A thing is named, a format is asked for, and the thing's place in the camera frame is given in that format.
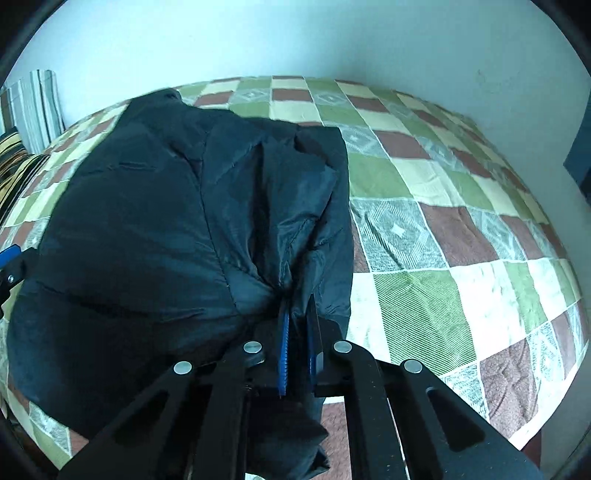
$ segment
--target brown square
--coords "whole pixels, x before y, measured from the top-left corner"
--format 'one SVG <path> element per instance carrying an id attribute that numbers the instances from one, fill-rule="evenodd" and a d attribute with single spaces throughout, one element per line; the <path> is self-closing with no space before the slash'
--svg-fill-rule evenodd
<path id="1" fill-rule="evenodd" d="M 569 318 L 566 312 L 558 315 L 552 320 L 552 328 L 554 328 L 554 334 L 558 340 L 558 346 L 560 347 L 560 355 L 562 356 L 562 365 L 564 367 L 564 377 L 569 374 L 570 369 L 574 366 L 577 361 L 577 353 L 574 349 L 574 337 L 573 332 L 570 329 Z"/>
<path id="2" fill-rule="evenodd" d="M 322 426 L 329 436 L 322 447 L 330 461 L 330 470 L 317 477 L 318 480 L 351 480 L 351 458 L 349 454 L 349 434 L 347 416 L 343 402 L 329 403 L 322 407 Z"/>
<path id="3" fill-rule="evenodd" d="M 47 184 L 46 188 L 53 185 L 54 183 L 61 182 L 66 173 L 68 173 L 68 171 L 73 167 L 73 162 L 74 161 L 69 161 L 64 163 L 57 169 L 57 171 L 52 171 L 51 173 L 53 174 L 53 177 L 51 177 L 51 180 Z"/>
<path id="4" fill-rule="evenodd" d="M 480 136 L 476 135 L 472 130 L 470 130 L 469 128 L 465 128 L 465 127 L 462 127 L 462 129 L 464 130 L 464 132 L 466 132 L 468 134 L 468 136 L 471 139 L 486 145 L 486 142 L 482 138 L 480 138 Z"/>
<path id="5" fill-rule="evenodd" d="M 20 390 L 15 387 L 14 379 L 11 374 L 8 374 L 8 389 L 13 393 L 13 395 L 17 398 L 18 402 L 22 405 L 27 413 L 29 413 L 29 400 L 25 395 L 23 395 Z"/>
<path id="6" fill-rule="evenodd" d="M 4 245 L 4 242 L 8 238 L 8 235 L 11 233 L 11 227 L 5 226 L 0 231 L 0 248 Z"/>
<path id="7" fill-rule="evenodd" d="M 538 411 L 530 346 L 523 339 L 480 362 L 491 425 L 511 437 Z"/>
<path id="8" fill-rule="evenodd" d="M 541 227 L 542 231 L 544 232 L 548 241 L 554 247 L 554 250 L 556 251 L 556 255 L 558 255 L 559 258 L 567 258 L 566 250 L 564 249 L 564 245 L 562 244 L 562 242 L 558 238 L 558 235 L 556 235 L 556 231 L 554 230 L 554 228 L 552 228 L 552 225 L 550 225 L 549 223 L 541 223 L 540 227 Z"/>
<path id="9" fill-rule="evenodd" d="M 312 95 L 308 90 L 297 88 L 273 88 L 273 100 L 292 102 L 311 102 Z"/>
<path id="10" fill-rule="evenodd" d="M 501 215 L 501 218 L 515 234 L 517 240 L 519 240 L 519 244 L 521 245 L 521 248 L 523 248 L 528 260 L 535 260 L 536 258 L 542 258 L 544 256 L 542 250 L 540 250 L 540 247 L 535 242 L 530 229 L 527 228 L 527 225 L 521 218 L 508 215 Z"/>
<path id="11" fill-rule="evenodd" d="M 232 82 L 234 80 L 242 80 L 242 77 L 230 77 L 227 79 L 212 80 L 210 83 Z"/>
<path id="12" fill-rule="evenodd" d="M 425 158 L 431 157 L 413 137 L 399 132 L 374 130 L 384 150 L 392 158 Z"/>
<path id="13" fill-rule="evenodd" d="M 199 97 L 193 105 L 222 105 L 224 103 L 228 103 L 233 93 L 234 92 L 209 93 Z"/>
<path id="14" fill-rule="evenodd" d="M 23 243 L 27 240 L 29 233 L 33 230 L 33 226 L 35 222 L 24 222 L 20 224 L 17 230 L 17 234 L 14 236 L 14 240 L 12 241 L 13 244 L 17 244 L 19 247 L 22 247 Z"/>
<path id="15" fill-rule="evenodd" d="M 368 273 L 369 264 L 365 258 L 365 253 L 363 253 L 359 231 L 357 230 L 357 225 L 355 225 L 353 219 L 351 219 L 351 231 L 353 233 L 353 272 Z"/>
<path id="16" fill-rule="evenodd" d="M 510 182 L 513 185 L 515 185 L 517 188 L 519 188 L 525 192 L 528 192 L 528 189 L 525 187 L 525 185 L 523 185 L 523 183 L 521 182 L 519 177 L 515 174 L 515 172 L 513 172 L 510 168 L 507 168 L 507 167 L 501 167 L 501 170 L 503 171 L 505 176 L 510 180 Z"/>
<path id="17" fill-rule="evenodd" d="M 349 97 L 349 100 L 354 105 L 354 107 L 360 110 L 388 113 L 388 109 L 377 98 L 364 98 L 353 95 L 347 95 L 347 97 Z"/>
<path id="18" fill-rule="evenodd" d="M 339 82 L 339 83 L 348 83 L 350 85 L 363 85 L 363 83 L 360 82 L 354 82 L 353 80 L 335 80 L 335 82 Z"/>
<path id="19" fill-rule="evenodd" d="M 82 435 L 70 429 L 70 446 L 72 447 L 72 455 L 75 455 L 81 451 L 87 443 L 88 440 L 86 440 Z"/>
<path id="20" fill-rule="evenodd" d="M 434 127 L 445 128 L 447 127 L 443 125 L 441 120 L 439 120 L 436 116 L 432 115 L 425 110 L 413 110 L 413 112 L 419 117 L 421 120 L 425 120 L 428 124 L 431 124 Z"/>
<path id="21" fill-rule="evenodd" d="M 499 260 L 466 207 L 419 206 L 450 267 Z"/>
<path id="22" fill-rule="evenodd" d="M 62 143 L 59 147 L 56 147 L 53 151 L 54 152 L 61 152 L 64 151 L 66 148 L 68 148 L 70 145 L 72 145 L 74 143 L 74 140 L 76 140 L 76 137 L 78 136 L 78 134 L 74 134 L 68 137 L 68 139 L 66 139 L 66 141 L 64 143 Z"/>
<path id="23" fill-rule="evenodd" d="M 536 433 L 521 451 L 534 462 L 537 468 L 540 468 L 540 461 L 542 460 L 542 431 L 540 430 Z"/>
<path id="24" fill-rule="evenodd" d="M 22 196 L 23 197 L 28 197 L 31 193 L 33 193 L 35 191 L 35 189 L 37 188 L 37 185 L 39 185 L 39 183 L 42 181 L 42 179 L 45 176 L 45 174 L 46 173 L 44 171 L 41 171 L 37 175 L 35 175 L 35 177 L 31 181 L 31 183 L 27 187 L 26 192 L 23 193 Z"/>
<path id="25" fill-rule="evenodd" d="M 88 138 L 92 138 L 92 137 L 94 137 L 94 136 L 96 136 L 98 134 L 101 134 L 102 132 L 104 132 L 105 130 L 107 130 L 114 121 L 115 121 L 115 117 L 109 118 L 105 122 L 99 123 L 95 127 L 95 129 L 90 133 L 90 135 L 88 136 Z"/>
<path id="26" fill-rule="evenodd" d="M 484 165 L 482 165 L 471 153 L 458 150 L 457 148 L 452 148 L 452 153 L 465 165 L 468 170 L 470 170 L 470 173 L 479 175 L 486 179 L 492 178 L 492 173 L 484 168 Z"/>

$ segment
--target black metal bracket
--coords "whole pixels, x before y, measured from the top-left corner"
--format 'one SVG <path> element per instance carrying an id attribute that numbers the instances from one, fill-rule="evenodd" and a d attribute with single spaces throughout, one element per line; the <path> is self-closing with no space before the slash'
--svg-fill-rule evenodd
<path id="1" fill-rule="evenodd" d="M 36 255 L 30 249 L 6 263 L 0 299 L 22 281 Z M 266 322 L 278 331 L 276 319 Z M 261 333 L 264 323 L 250 342 L 230 346 L 215 363 L 176 363 L 68 462 L 58 480 L 242 480 L 249 406 L 258 396 L 280 396 L 277 339 Z M 407 473 L 411 480 L 542 478 L 421 362 L 377 361 L 343 340 L 336 322 L 318 317 L 313 297 L 306 327 L 309 389 L 316 397 L 344 396 L 355 480 L 404 480 Z"/>

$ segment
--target striped pillowcase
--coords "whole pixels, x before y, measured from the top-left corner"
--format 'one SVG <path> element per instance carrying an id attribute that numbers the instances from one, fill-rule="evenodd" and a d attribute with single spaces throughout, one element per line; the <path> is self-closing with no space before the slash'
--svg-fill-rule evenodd
<path id="1" fill-rule="evenodd" d="M 30 153 L 41 153 L 65 130 L 56 75 L 33 70 L 0 93 L 0 134 L 17 127 Z"/>
<path id="2" fill-rule="evenodd" d="M 49 155 L 30 155 L 16 128 L 0 135 L 0 225 Z"/>

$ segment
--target green square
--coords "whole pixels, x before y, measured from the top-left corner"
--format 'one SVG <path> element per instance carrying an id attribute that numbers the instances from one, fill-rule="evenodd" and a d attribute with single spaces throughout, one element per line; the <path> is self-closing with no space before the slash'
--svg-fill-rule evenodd
<path id="1" fill-rule="evenodd" d="M 257 77 L 253 79 L 242 79 L 236 90 L 248 90 L 251 88 L 271 88 L 271 77 Z"/>
<path id="2" fill-rule="evenodd" d="M 474 140 L 471 139 L 471 137 L 469 137 L 467 133 L 463 132 L 460 135 L 460 140 L 470 151 L 470 153 L 474 155 L 478 160 L 492 161 L 490 158 L 488 158 L 488 155 L 486 155 L 482 151 L 482 149 L 478 145 L 476 145 L 476 142 L 474 142 Z"/>
<path id="3" fill-rule="evenodd" d="M 316 108 L 318 109 L 320 118 L 323 122 L 367 127 L 365 120 L 363 120 L 359 112 L 355 109 L 318 104 L 316 104 Z"/>
<path id="4" fill-rule="evenodd" d="M 556 272 L 556 278 L 558 278 L 558 284 L 560 285 L 560 290 L 562 291 L 562 295 L 564 296 L 564 301 L 566 302 L 566 306 L 570 307 L 573 303 L 577 300 L 574 296 L 573 286 L 569 282 L 569 278 L 564 273 L 564 268 L 562 264 L 557 259 L 550 260 L 550 263 L 554 267 Z"/>
<path id="5" fill-rule="evenodd" d="M 449 117 L 441 110 L 437 105 L 433 103 L 423 102 L 427 108 L 429 108 L 429 112 L 437 118 L 443 125 L 446 126 L 448 130 L 455 133 L 454 130 L 457 128 L 457 125 L 452 122 Z"/>
<path id="6" fill-rule="evenodd" d="M 415 138 L 428 138 L 436 145 L 444 146 L 441 139 L 435 134 L 433 130 L 431 130 L 427 123 L 420 118 L 414 116 L 400 116 L 398 118 Z"/>
<path id="7" fill-rule="evenodd" d="M 68 461 L 70 461 L 70 455 L 68 455 L 62 448 L 60 448 L 55 441 L 44 431 L 42 431 L 34 422 L 31 422 L 33 426 L 33 435 L 39 445 L 39 448 L 46 457 L 58 468 L 62 468 Z"/>
<path id="8" fill-rule="evenodd" d="M 34 192 L 27 197 L 25 200 L 25 205 L 18 214 L 16 220 L 14 220 L 14 225 L 20 225 L 25 221 L 25 218 L 27 217 L 29 211 L 31 210 L 33 204 L 37 201 L 37 197 L 39 197 L 40 194 L 41 192 Z"/>
<path id="9" fill-rule="evenodd" d="M 388 158 L 349 153 L 349 194 L 365 198 L 413 198 Z"/>
<path id="10" fill-rule="evenodd" d="M 394 92 L 394 90 L 389 90 L 387 88 L 379 88 L 379 87 L 370 87 L 369 90 L 382 100 L 387 100 L 388 102 L 397 103 L 400 106 L 406 107 L 400 97 Z"/>
<path id="11" fill-rule="evenodd" d="M 495 209 L 491 201 L 482 191 L 480 185 L 476 183 L 472 175 L 447 168 L 445 168 L 445 171 L 468 207 L 476 207 L 494 212 Z"/>
<path id="12" fill-rule="evenodd" d="M 548 317 L 540 303 L 540 295 L 535 289 L 534 279 L 526 262 L 503 262 L 513 285 L 519 310 L 519 322 L 528 334 L 542 325 Z"/>
<path id="13" fill-rule="evenodd" d="M 503 184 L 500 184 L 500 185 L 501 185 L 501 188 L 503 190 L 505 190 L 505 192 L 507 193 L 507 195 L 511 199 L 511 203 L 513 203 L 515 210 L 517 210 L 517 214 L 519 215 L 519 218 L 521 218 L 522 220 L 534 220 L 534 214 L 531 213 L 531 210 L 526 205 L 526 203 L 524 202 L 524 199 L 521 197 L 521 195 L 519 195 L 519 192 L 517 191 L 517 189 L 513 186 L 510 186 L 510 185 L 503 185 Z"/>
<path id="14" fill-rule="evenodd" d="M 12 310 L 14 308 L 14 303 L 17 300 L 18 293 L 21 291 L 22 283 L 19 283 L 15 287 L 11 288 L 10 296 L 8 300 L 2 304 L 2 310 L 4 311 L 4 318 L 10 322 L 10 317 L 12 316 Z"/>
<path id="15" fill-rule="evenodd" d="M 58 183 L 51 196 L 47 199 L 45 205 L 43 206 L 43 210 L 41 211 L 39 218 L 49 217 L 53 208 L 56 206 L 57 201 L 60 199 L 61 194 L 64 193 L 66 187 L 68 186 L 69 181 L 61 181 Z"/>
<path id="16" fill-rule="evenodd" d="M 236 103 L 230 105 L 230 110 L 242 117 L 256 116 L 260 118 L 269 118 L 269 104 L 261 103 Z"/>
<path id="17" fill-rule="evenodd" d="M 339 87 L 339 84 L 334 80 L 306 79 L 306 83 L 308 84 L 308 88 L 311 92 L 343 93 Z"/>
<path id="18" fill-rule="evenodd" d="M 476 360 L 449 270 L 374 275 L 392 363 L 416 358 L 436 375 Z"/>
<path id="19" fill-rule="evenodd" d="M 191 85 L 183 85 L 177 90 L 183 97 L 198 97 L 207 84 L 208 82 L 192 83 Z"/>

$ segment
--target bed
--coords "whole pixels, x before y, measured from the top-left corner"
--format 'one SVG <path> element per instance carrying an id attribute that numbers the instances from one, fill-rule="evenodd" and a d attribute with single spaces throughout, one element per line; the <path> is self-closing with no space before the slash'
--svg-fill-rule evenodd
<path id="1" fill-rule="evenodd" d="M 426 364 L 515 447 L 552 415 L 587 350 L 587 319 L 544 212 L 469 118 L 394 90 L 300 76 L 176 87 L 185 103 L 338 127 L 349 154 L 355 244 L 347 339 L 380 360 Z M 38 244 L 76 168 L 127 102 L 83 118 L 46 149 L 0 228 L 0 249 Z M 0 320 L 0 404 L 58 468 L 87 442 L 24 398 Z M 327 451 L 346 478 L 339 399 Z"/>

